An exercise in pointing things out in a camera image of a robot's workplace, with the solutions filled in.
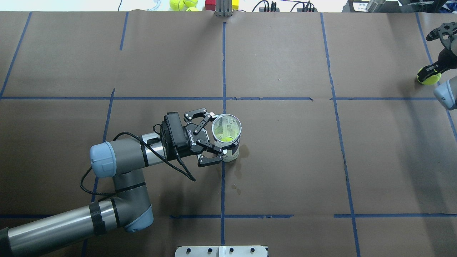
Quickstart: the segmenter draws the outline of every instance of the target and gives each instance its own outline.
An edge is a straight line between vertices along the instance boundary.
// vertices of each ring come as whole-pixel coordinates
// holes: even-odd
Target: grid line
[[[112,109],[112,106],[113,106],[113,100],[114,100],[114,91],[116,89],[114,88],[112,93],[111,93],[111,97],[110,97],[110,104],[108,106],[108,113],[106,114],[106,122],[105,122],[105,129],[103,131],[103,140],[102,140],[102,143],[106,141],[106,134],[108,132],[108,126],[110,124],[110,117],[111,117],[111,109]],[[95,181],[94,181],[94,188],[93,188],[93,192],[97,192],[97,185],[98,185],[98,177],[95,177]],[[92,203],[95,201],[95,195],[92,195],[92,198],[90,200]],[[86,251],[87,251],[87,239],[84,239],[84,242],[83,242],[83,247],[81,249],[81,256],[84,257],[85,254],[86,254]]]
[[[0,91],[0,100],[2,99],[3,93],[5,92],[6,84],[8,83],[8,79],[10,78],[10,74],[11,74],[11,70],[13,69],[14,61],[16,61],[17,53],[19,52],[19,48],[21,47],[22,40],[24,39],[24,35],[26,34],[26,30],[27,30],[28,24],[30,22],[31,16],[32,16],[32,12],[29,12],[29,16],[27,17],[26,24],[24,25],[24,29],[22,30],[21,38],[19,39],[19,42],[17,43],[16,51],[14,52],[10,67],[8,69],[8,72],[6,73],[5,81],[3,82],[3,87],[1,88],[1,91]]]
[[[293,214],[224,214],[225,219],[289,219],[292,218]],[[218,214],[191,214],[191,215],[179,215],[172,216],[170,219],[220,219],[222,215]]]
[[[424,37],[424,32],[422,31],[422,25],[420,23],[419,13],[416,12],[415,14],[416,14],[417,27],[419,28],[420,36],[422,37],[422,42],[424,43],[425,52],[427,52],[427,57],[429,59],[430,65],[431,65],[431,64],[433,64],[433,60],[430,56],[430,51],[428,49],[427,42]],[[446,110],[446,115],[447,115],[447,118],[449,119],[449,123],[451,124],[451,129],[452,129],[452,133],[454,134],[454,139],[457,142],[457,131],[454,126],[454,121],[451,117],[451,114],[449,113],[449,110]]]
[[[225,29],[227,23],[222,23],[222,109],[226,113],[226,79],[225,79]],[[221,245],[225,245],[225,163],[221,168]]]
[[[337,219],[351,218],[350,214],[335,214]],[[457,214],[454,213],[379,213],[379,214],[356,214],[356,218],[454,218]]]
[[[360,247],[359,247],[359,238],[358,238],[358,234],[357,234],[356,216],[354,213],[354,205],[352,203],[351,184],[349,183],[349,172],[347,170],[346,155],[345,155],[344,144],[343,144],[343,136],[341,133],[340,117],[338,115],[338,105],[337,105],[337,101],[336,101],[335,86],[334,86],[332,74],[330,71],[329,48],[327,46],[327,37],[325,35],[325,25],[324,25],[323,13],[320,13],[320,21],[322,24],[322,35],[324,37],[325,55],[327,57],[327,68],[329,70],[329,79],[330,79],[330,83],[332,85],[332,96],[333,96],[333,106],[335,108],[336,126],[338,128],[338,136],[340,138],[341,154],[343,155],[344,172],[345,172],[345,176],[346,176],[347,196],[348,196],[348,200],[349,200],[349,209],[351,210],[352,231],[354,234],[354,242],[356,245],[357,257],[360,257]]]
[[[127,20],[128,20],[128,12],[125,13],[124,28],[122,29],[122,38],[121,38],[121,45],[119,46],[119,51],[122,51],[122,48],[124,47],[124,37],[125,37],[125,30],[127,29]]]

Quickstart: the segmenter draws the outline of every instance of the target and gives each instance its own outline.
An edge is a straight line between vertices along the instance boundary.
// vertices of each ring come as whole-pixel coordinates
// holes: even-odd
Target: metal bracket
[[[180,246],[175,257],[268,257],[268,246]]]
[[[233,14],[232,0],[216,0],[216,17],[230,17]]]

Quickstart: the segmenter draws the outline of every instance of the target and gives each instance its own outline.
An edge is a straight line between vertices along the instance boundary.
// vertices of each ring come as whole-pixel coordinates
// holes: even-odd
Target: tennis ball
[[[189,7],[186,11],[200,11],[200,10],[196,7]]]
[[[427,78],[427,79],[424,80],[423,82],[420,82],[420,81],[419,81],[419,83],[421,83],[421,84],[423,84],[423,85],[433,85],[433,84],[437,83],[437,82],[440,80],[440,78],[441,78],[441,73],[438,73],[438,74],[436,74],[436,75],[431,76],[430,78]]]
[[[195,7],[197,6],[198,0],[184,0],[184,4],[187,7]]]
[[[224,137],[224,138],[221,139],[221,141],[222,141],[222,142],[231,142],[231,141],[233,141],[233,138],[231,138],[231,137]]]
[[[174,11],[181,11],[184,9],[183,0],[170,0],[170,7]]]

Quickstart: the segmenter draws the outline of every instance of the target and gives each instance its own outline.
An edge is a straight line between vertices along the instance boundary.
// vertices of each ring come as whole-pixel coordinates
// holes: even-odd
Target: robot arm
[[[195,118],[203,118],[199,124]],[[160,132],[142,135],[122,132],[114,141],[94,145],[90,150],[92,168],[97,177],[112,177],[116,196],[105,201],[95,201],[88,206],[37,220],[15,228],[0,230],[0,256],[36,256],[81,240],[103,235],[115,228],[124,227],[136,232],[153,223],[152,205],[143,176],[144,167],[165,162],[195,180],[181,157],[197,155],[198,165],[208,166],[232,160],[238,153],[241,123],[230,114],[214,115],[205,108],[184,115],[182,126],[177,112],[164,116]],[[205,129],[213,123],[215,144],[210,143]],[[214,129],[214,124],[224,128]],[[117,138],[130,135],[125,139]],[[206,158],[203,152],[216,156]],[[169,161],[178,160],[186,172]]]
[[[168,164],[168,161],[177,159],[181,163],[182,157],[190,155],[198,156],[199,167],[218,164],[223,160],[227,149],[233,149],[239,143],[239,138],[222,147],[210,143],[205,126],[219,116],[207,112],[205,108],[186,112],[184,120],[187,125],[183,127],[179,114],[169,112],[164,116],[159,133],[154,132],[137,138],[130,137],[92,146],[90,149],[92,168],[97,177],[113,177],[116,174],[161,162]],[[203,120],[197,125],[192,123],[195,118],[203,118]],[[207,158],[202,155],[204,151],[217,156]]]
[[[439,85],[433,94],[447,110],[457,108],[457,76]]]
[[[419,70],[417,80],[424,85],[435,84],[443,72],[457,68],[457,23],[443,23],[426,37],[427,41],[436,39],[440,39],[444,49],[435,63]]]

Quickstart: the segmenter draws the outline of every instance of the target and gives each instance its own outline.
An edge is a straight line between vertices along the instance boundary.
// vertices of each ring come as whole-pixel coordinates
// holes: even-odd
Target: blue tape
[[[128,12],[125,13],[124,29],[122,30],[121,46],[119,47],[120,51],[122,51],[122,48],[124,47],[124,37],[125,37],[125,30],[127,29],[127,20],[128,20]]]
[[[3,93],[5,92],[6,84],[8,83],[8,79],[10,78],[11,70],[13,69],[14,62],[16,61],[17,53],[19,52],[19,48],[21,47],[22,40],[24,39],[24,35],[26,34],[26,30],[28,24],[30,22],[30,17],[32,16],[32,12],[29,12],[29,16],[27,17],[26,24],[24,25],[24,29],[22,30],[21,38],[19,39],[19,43],[17,43],[16,51],[14,52],[13,59],[11,60],[10,67],[8,72],[6,73],[5,81],[3,82],[3,87],[0,91],[0,99],[3,97]]]
[[[223,97],[173,97],[173,96],[145,96],[145,97],[128,97],[117,96],[114,100],[223,100]]]
[[[110,124],[110,117],[111,117],[111,108],[113,106],[113,100],[114,100],[114,91],[116,89],[114,88],[113,91],[111,92],[111,97],[110,97],[110,105],[108,106],[108,114],[106,115],[106,122],[105,122],[105,129],[103,131],[103,140],[102,142],[106,141],[106,134],[108,132],[108,126]],[[97,192],[97,185],[98,185],[98,178],[95,177],[94,181],[94,188],[93,192]],[[91,202],[95,201],[95,195],[92,195]],[[81,251],[81,256],[84,257],[87,251],[87,239],[84,240],[82,251]]]
[[[226,214],[227,219],[289,219],[293,214]]]
[[[427,57],[429,59],[430,64],[433,64],[433,60],[431,59],[430,52],[429,52],[428,46],[427,46],[427,42],[424,37],[424,33],[422,31],[422,25],[420,24],[420,18],[419,18],[418,13],[416,13],[416,21],[417,21],[417,26],[419,27],[420,36],[422,37],[422,42],[424,43],[425,51],[427,52]],[[454,134],[454,140],[457,142],[457,132],[456,132],[456,128],[454,125],[454,121],[449,113],[449,110],[446,110],[446,114],[447,114],[447,118],[449,119],[449,123],[451,124],[452,133]]]
[[[330,100],[436,101],[435,97],[334,97]]]
[[[337,219],[348,219],[351,218],[351,214],[335,214],[333,216]],[[446,213],[388,213],[388,214],[356,214],[356,218],[453,218],[457,217],[457,214],[446,214]]]
[[[222,162],[221,182],[221,245],[225,245],[225,162]]]
[[[222,24],[222,106],[223,106],[223,113],[225,113],[226,109],[226,91],[225,91],[225,85],[226,85],[226,80],[225,80],[225,25],[227,23],[224,22]]]
[[[327,67],[329,70],[329,79],[330,79],[330,84],[332,85],[332,97],[333,97],[333,105],[335,108],[336,126],[338,128],[338,136],[340,138],[340,148],[341,148],[341,153],[343,155],[344,171],[345,171],[345,175],[346,175],[346,189],[347,189],[347,195],[348,195],[348,199],[349,199],[349,208],[351,210],[351,220],[352,220],[352,230],[354,233],[354,242],[356,245],[357,257],[360,257],[360,247],[359,247],[359,237],[357,234],[356,217],[354,214],[354,205],[352,203],[351,185],[349,183],[349,173],[347,170],[346,155],[345,155],[344,144],[343,144],[343,136],[341,133],[340,117],[338,115],[338,106],[336,103],[335,86],[333,84],[333,78],[332,78],[332,74],[330,72],[329,48],[327,46],[327,37],[325,35],[325,25],[324,25],[324,15],[322,13],[320,13],[320,21],[321,21],[321,25],[322,25],[322,34],[324,37],[325,55],[327,56]]]
[[[425,51],[427,52],[427,57],[429,58],[430,64],[432,64],[433,61],[431,59],[430,52],[427,47],[427,42],[425,40],[424,33],[422,32],[422,25],[420,24],[420,18],[419,18],[418,12],[416,12],[416,20],[417,20],[417,26],[419,27],[420,36],[422,37],[422,42],[424,43]]]
[[[110,97],[96,96],[6,96],[5,100],[110,100]]]
[[[222,215],[209,214],[209,215],[179,215],[172,216],[170,219],[220,219]],[[289,219],[293,214],[224,214],[225,219]]]
[[[306,100],[314,101],[310,97],[227,97],[227,100]]]

